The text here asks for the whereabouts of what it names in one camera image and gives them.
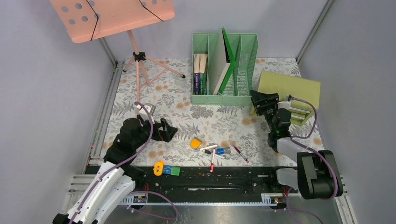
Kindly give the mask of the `olive green drawer box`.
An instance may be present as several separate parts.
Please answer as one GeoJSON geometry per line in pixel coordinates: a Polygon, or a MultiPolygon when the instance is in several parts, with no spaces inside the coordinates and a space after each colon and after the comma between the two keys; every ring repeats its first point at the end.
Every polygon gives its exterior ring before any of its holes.
{"type": "MultiPolygon", "coordinates": [[[[284,74],[262,71],[257,91],[266,94],[277,93],[280,101],[288,95],[303,99],[319,109],[321,83],[318,81],[284,74]]],[[[291,123],[302,126],[313,116],[312,108],[303,102],[293,100],[290,111],[291,123]]]]}

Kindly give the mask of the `yellow blue green toy block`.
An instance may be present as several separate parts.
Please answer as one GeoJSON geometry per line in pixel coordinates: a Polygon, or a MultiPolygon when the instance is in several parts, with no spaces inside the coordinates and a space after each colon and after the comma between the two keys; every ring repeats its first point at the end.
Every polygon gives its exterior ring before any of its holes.
{"type": "Polygon", "coordinates": [[[180,175],[181,168],[178,166],[165,165],[164,161],[158,161],[154,164],[153,172],[156,176],[161,175],[180,175]]]}

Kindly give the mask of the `green file organizer rack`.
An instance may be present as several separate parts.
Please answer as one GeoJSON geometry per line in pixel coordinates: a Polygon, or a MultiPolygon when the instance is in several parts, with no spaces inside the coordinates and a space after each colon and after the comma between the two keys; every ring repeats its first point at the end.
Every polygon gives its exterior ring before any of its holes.
{"type": "Polygon", "coordinates": [[[205,95],[197,95],[195,81],[192,80],[191,103],[193,105],[251,105],[250,90],[253,89],[252,80],[258,50],[257,34],[228,33],[227,36],[235,56],[236,66],[226,89],[222,95],[211,95],[209,92],[205,95]]]}

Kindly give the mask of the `treehouse paperback book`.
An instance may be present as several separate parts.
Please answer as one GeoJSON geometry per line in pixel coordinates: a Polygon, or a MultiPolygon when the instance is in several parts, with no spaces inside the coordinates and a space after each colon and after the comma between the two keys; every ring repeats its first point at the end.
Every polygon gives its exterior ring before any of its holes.
{"type": "Polygon", "coordinates": [[[206,94],[207,54],[199,54],[200,95],[206,94]]]}

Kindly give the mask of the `purple paperback book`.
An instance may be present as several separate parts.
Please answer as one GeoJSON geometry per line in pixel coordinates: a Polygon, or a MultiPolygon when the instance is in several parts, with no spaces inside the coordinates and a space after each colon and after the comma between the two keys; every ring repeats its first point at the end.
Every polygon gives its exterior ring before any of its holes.
{"type": "Polygon", "coordinates": [[[199,64],[200,58],[198,54],[193,55],[193,83],[194,83],[194,94],[198,95],[200,92],[200,78],[199,78],[199,64]]]}

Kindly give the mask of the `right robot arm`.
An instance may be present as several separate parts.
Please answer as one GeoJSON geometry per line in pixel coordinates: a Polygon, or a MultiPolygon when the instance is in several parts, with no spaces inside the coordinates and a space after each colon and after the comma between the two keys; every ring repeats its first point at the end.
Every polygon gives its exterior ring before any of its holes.
{"type": "Polygon", "coordinates": [[[293,96],[280,101],[277,93],[251,90],[251,101],[257,115],[265,117],[270,128],[268,145],[286,155],[296,168],[280,168],[268,179],[269,189],[280,192],[286,186],[299,191],[304,199],[333,199],[344,192],[335,157],[330,150],[316,150],[297,141],[289,132],[293,96]]]}

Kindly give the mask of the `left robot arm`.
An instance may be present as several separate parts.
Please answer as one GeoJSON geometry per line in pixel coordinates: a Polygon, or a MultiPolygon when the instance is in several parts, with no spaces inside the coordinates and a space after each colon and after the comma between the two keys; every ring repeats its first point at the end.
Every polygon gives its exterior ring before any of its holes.
{"type": "Polygon", "coordinates": [[[52,222],[103,224],[122,199],[144,188],[144,171],[131,164],[138,153],[150,140],[170,142],[177,131],[164,118],[160,122],[141,116],[125,120],[81,198],[65,214],[58,213],[52,222]]]}

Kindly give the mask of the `yellow grey eraser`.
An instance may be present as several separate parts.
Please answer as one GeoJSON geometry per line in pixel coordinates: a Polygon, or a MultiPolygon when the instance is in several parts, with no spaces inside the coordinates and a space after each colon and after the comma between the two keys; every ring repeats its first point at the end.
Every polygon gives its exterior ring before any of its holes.
{"type": "Polygon", "coordinates": [[[191,141],[190,141],[190,147],[193,149],[198,149],[202,144],[202,140],[199,138],[194,137],[191,141]]]}

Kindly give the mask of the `red white marker pen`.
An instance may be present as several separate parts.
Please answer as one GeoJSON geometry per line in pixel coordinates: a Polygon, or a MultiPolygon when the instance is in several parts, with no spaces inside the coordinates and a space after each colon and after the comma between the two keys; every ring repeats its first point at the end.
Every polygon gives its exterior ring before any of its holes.
{"type": "Polygon", "coordinates": [[[211,166],[210,166],[210,172],[211,172],[211,173],[212,173],[213,170],[214,170],[215,155],[216,155],[216,149],[214,148],[214,149],[212,150],[212,153],[211,153],[211,166]]]}

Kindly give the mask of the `blue grey glue stick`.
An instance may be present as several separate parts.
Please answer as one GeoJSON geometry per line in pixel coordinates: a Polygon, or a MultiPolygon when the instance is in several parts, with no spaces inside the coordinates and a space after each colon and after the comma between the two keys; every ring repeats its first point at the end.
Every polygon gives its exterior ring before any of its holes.
{"type": "Polygon", "coordinates": [[[230,154],[230,153],[231,153],[230,147],[216,149],[216,154],[218,154],[218,155],[224,155],[224,154],[230,154]]]}

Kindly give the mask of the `pink music stand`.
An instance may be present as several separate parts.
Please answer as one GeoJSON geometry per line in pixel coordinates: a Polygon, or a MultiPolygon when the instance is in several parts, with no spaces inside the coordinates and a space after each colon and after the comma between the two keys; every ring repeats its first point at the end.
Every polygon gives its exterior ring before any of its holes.
{"type": "Polygon", "coordinates": [[[133,46],[131,65],[136,67],[137,100],[140,89],[152,84],[163,73],[170,71],[181,78],[185,75],[140,51],[133,29],[164,22],[175,16],[170,0],[51,0],[51,4],[66,27],[74,43],[83,43],[110,35],[127,32],[133,46]],[[143,75],[144,84],[140,83],[143,75]]]}

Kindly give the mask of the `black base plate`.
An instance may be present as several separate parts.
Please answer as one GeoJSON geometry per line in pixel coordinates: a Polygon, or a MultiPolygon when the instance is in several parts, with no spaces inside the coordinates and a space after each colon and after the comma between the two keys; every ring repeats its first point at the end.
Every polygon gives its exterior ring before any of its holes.
{"type": "Polygon", "coordinates": [[[278,169],[291,167],[217,167],[212,173],[205,167],[182,167],[179,176],[156,176],[152,167],[138,168],[144,171],[144,185],[123,203],[262,203],[263,194],[299,192],[276,178],[278,169]]]}

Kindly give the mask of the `aluminium frame rail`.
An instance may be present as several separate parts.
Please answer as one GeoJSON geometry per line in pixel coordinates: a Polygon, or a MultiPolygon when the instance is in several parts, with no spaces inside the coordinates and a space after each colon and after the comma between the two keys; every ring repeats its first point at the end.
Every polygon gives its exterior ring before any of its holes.
{"type": "Polygon", "coordinates": [[[103,161],[101,156],[102,147],[106,136],[106,131],[112,114],[117,89],[124,68],[124,61],[118,61],[113,68],[113,73],[108,83],[105,97],[99,113],[99,118],[95,125],[92,140],[90,141],[89,150],[85,159],[85,164],[81,174],[76,174],[72,178],[69,192],[66,194],[62,205],[61,213],[66,213],[82,196],[89,184],[93,181],[99,167],[103,161]]]}

